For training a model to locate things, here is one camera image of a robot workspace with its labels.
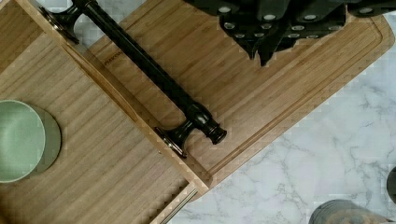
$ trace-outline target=wooden cutting board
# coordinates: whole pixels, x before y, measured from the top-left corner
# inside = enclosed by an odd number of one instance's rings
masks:
[[[0,12],[0,22],[18,19],[0,26],[0,58],[13,57],[1,63],[0,100],[45,109],[63,141],[48,171],[0,185],[0,223],[150,222],[188,182],[16,5]]]
[[[218,146],[200,132],[187,143],[191,156],[212,175],[213,188],[393,45],[382,16],[347,20],[344,30],[300,40],[266,67],[248,59],[218,18],[179,0],[149,0],[121,26],[229,132]],[[163,127],[184,119],[107,37],[91,52]]]

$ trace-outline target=marble countertop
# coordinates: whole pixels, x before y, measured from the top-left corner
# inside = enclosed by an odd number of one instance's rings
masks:
[[[70,0],[38,0],[53,11]],[[116,20],[144,0],[99,0]],[[396,32],[396,13],[386,15]],[[76,33],[90,46],[103,33],[85,16]],[[386,191],[396,166],[396,47],[199,200],[172,224],[307,223],[333,199],[396,219]]]

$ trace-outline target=wood grain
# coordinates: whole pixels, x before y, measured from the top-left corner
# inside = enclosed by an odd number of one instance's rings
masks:
[[[148,223],[188,184],[47,35],[0,75],[0,99],[47,110],[63,133],[48,171],[0,185],[10,223]]]
[[[32,44],[42,30],[14,1],[1,2],[0,10],[1,73]]]
[[[0,224],[7,224],[6,218],[0,213]]]
[[[182,160],[172,151],[163,140],[153,131],[158,126],[156,120],[145,107],[129,92],[94,55],[81,45],[75,45],[64,39],[55,31],[46,19],[37,11],[39,4],[36,1],[16,0],[18,4],[33,18],[33,20],[69,55],[78,63],[81,70],[95,81],[106,94],[128,115],[135,126],[147,137],[180,173],[201,192],[205,193],[211,185],[211,175],[194,157]]]
[[[196,187],[193,184],[189,184],[186,188],[184,188],[177,196],[176,198],[170,202],[162,211],[161,213],[156,216],[150,224],[163,224],[165,223],[165,220],[169,217],[171,217],[171,214],[174,211],[177,211],[176,208],[180,205],[181,202],[184,200],[188,200],[188,197],[191,193],[194,192]]]
[[[178,0],[147,1],[121,26],[229,131],[217,146],[200,132],[188,140],[190,154],[213,175],[211,188],[394,43],[383,17],[349,18],[335,35],[301,40],[260,67],[223,33],[217,18]],[[184,119],[107,37],[91,52],[164,127]]]

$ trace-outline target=screw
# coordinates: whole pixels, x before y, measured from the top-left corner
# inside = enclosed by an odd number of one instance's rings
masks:
[[[288,35],[288,38],[298,38],[298,37],[300,37],[299,34],[291,34],[291,35]]]
[[[329,26],[329,30],[331,31],[341,30],[342,28],[343,26],[340,25]]]
[[[272,28],[272,25],[270,23],[265,23],[262,25],[263,30],[269,30]]]
[[[263,37],[263,36],[265,36],[265,34],[264,34],[264,33],[257,33],[257,34],[254,34],[254,36],[256,36],[256,37]]]
[[[367,13],[370,13],[370,12],[372,12],[372,11],[374,11],[372,8],[370,8],[370,7],[364,7],[364,8],[361,8],[361,10],[359,10],[359,13],[360,13],[360,14],[367,14]]]
[[[229,7],[219,7],[219,12],[221,12],[221,13],[227,13],[230,11],[231,11],[231,9]]]
[[[241,39],[241,38],[243,38],[243,37],[245,37],[245,35],[244,34],[236,34],[236,35],[234,35],[236,38],[238,38],[238,39]]]
[[[312,21],[312,20],[314,20],[316,18],[317,18],[316,15],[306,15],[306,16],[304,16],[304,20],[306,20],[306,21]]]
[[[305,29],[305,27],[302,25],[296,25],[296,26],[291,27],[291,30],[294,30],[294,31],[301,31],[303,29]]]
[[[224,28],[226,28],[227,30],[232,30],[233,28],[235,28],[235,24],[232,22],[224,22]]]
[[[276,15],[271,15],[271,14],[268,14],[268,15],[264,16],[264,19],[266,21],[273,21],[275,18],[276,18]]]
[[[317,38],[319,38],[319,36],[318,35],[309,35],[306,38],[307,39],[317,39]]]

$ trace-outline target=green ceramic bowl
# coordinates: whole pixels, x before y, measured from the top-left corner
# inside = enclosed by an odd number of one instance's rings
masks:
[[[61,147],[61,132],[46,111],[23,102],[0,101],[0,183],[47,170]]]

